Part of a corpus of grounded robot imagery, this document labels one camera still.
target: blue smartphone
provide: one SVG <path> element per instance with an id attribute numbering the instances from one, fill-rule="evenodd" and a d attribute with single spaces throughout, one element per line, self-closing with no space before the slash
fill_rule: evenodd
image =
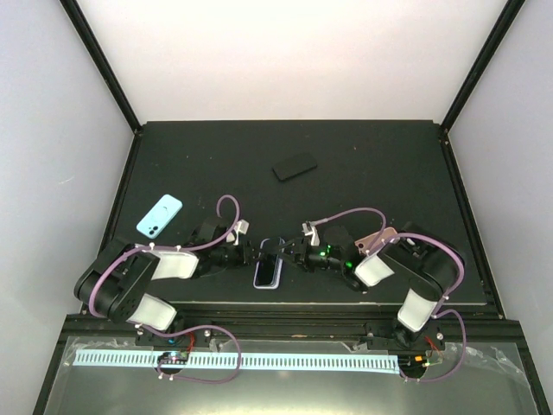
<path id="1" fill-rule="evenodd" d="M 261 249 L 275 248 L 284 243 L 282 238 L 269 238 L 261 242 Z M 280 284 L 280 273 L 283 260 L 276 254 L 267 255 L 263 261 L 257 262 L 256 273 L 253 276 L 253 286 L 258 290 L 274 290 Z"/>
<path id="2" fill-rule="evenodd" d="M 154 239 L 181 210 L 182 202 L 171 195 L 164 195 L 138 222 L 137 231 Z"/>

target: black tabletop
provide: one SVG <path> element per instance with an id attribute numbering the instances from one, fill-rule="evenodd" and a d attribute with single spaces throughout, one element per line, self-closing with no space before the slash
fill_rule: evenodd
<path id="1" fill-rule="evenodd" d="M 271 167 L 308 152 L 318 168 L 279 182 Z M 407 221 L 457 246 L 466 258 L 464 283 L 451 303 L 483 304 L 474 256 L 431 121 L 200 121 L 149 122 L 118 218 L 115 234 L 149 243 L 137 223 L 170 194 L 182 210 L 158 236 L 158 245 L 187 239 L 220 196 L 238 198 L 248 237 L 299 236 L 305 220 L 356 207 L 382 210 L 393 227 Z M 232 203 L 223 215 L 232 218 Z M 335 224 L 354 238 L 380 227 L 378 216 L 351 214 Z M 304 273 L 284 266 L 277 290 L 253 288 L 253 267 L 209 277 L 153 282 L 149 292 L 171 302 L 197 303 L 401 303 L 406 281 L 387 278 L 366 294 L 350 290 L 329 271 Z"/>

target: white slotted rail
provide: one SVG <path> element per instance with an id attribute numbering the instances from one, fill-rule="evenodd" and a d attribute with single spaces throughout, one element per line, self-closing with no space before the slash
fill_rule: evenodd
<path id="1" fill-rule="evenodd" d="M 74 366 L 156 367 L 165 352 L 149 350 L 77 350 Z M 234 369 L 236 353 L 192 352 L 186 364 L 176 362 L 163 367 L 190 369 Z M 320 372 L 376 372 L 399 374 L 396 356 L 375 354 L 285 354 L 242 353 L 243 370 L 303 370 Z"/>

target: white wall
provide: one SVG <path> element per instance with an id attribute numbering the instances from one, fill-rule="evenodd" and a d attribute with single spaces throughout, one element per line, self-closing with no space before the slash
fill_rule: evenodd
<path id="1" fill-rule="evenodd" d="M 506 0 L 79 0 L 143 122 L 441 122 Z"/>
<path id="2" fill-rule="evenodd" d="M 526 2 L 451 133 L 509 318 L 553 404 L 553 3 Z"/>
<path id="3" fill-rule="evenodd" d="M 131 133 L 59 2 L 2 2 L 0 45 L 0 402 L 27 415 Z"/>

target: phone with black screen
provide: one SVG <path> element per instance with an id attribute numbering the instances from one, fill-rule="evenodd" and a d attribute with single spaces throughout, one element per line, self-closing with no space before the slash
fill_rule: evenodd
<path id="1" fill-rule="evenodd" d="M 270 248 L 276 248 L 283 243 L 282 238 L 268 238 L 261 241 L 260 248 L 273 251 Z M 278 255 L 265 255 L 265 258 L 257 262 L 256 273 L 253 276 L 253 286 L 259 290 L 274 290 L 280 283 L 282 269 L 283 260 Z"/>

